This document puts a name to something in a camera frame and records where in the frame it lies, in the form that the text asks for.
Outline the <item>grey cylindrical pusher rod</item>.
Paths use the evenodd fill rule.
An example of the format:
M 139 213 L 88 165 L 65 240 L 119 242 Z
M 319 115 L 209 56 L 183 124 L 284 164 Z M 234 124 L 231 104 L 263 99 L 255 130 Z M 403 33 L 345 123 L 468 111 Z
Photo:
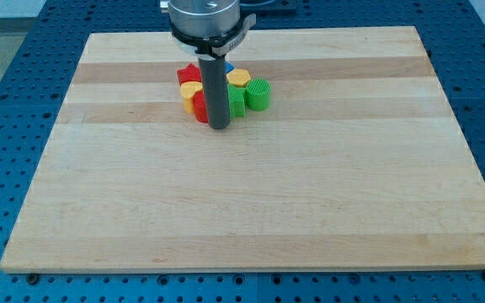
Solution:
M 205 95 L 208 124 L 212 129 L 223 130 L 230 125 L 230 107 L 227 91 L 226 59 L 199 59 L 201 80 Z

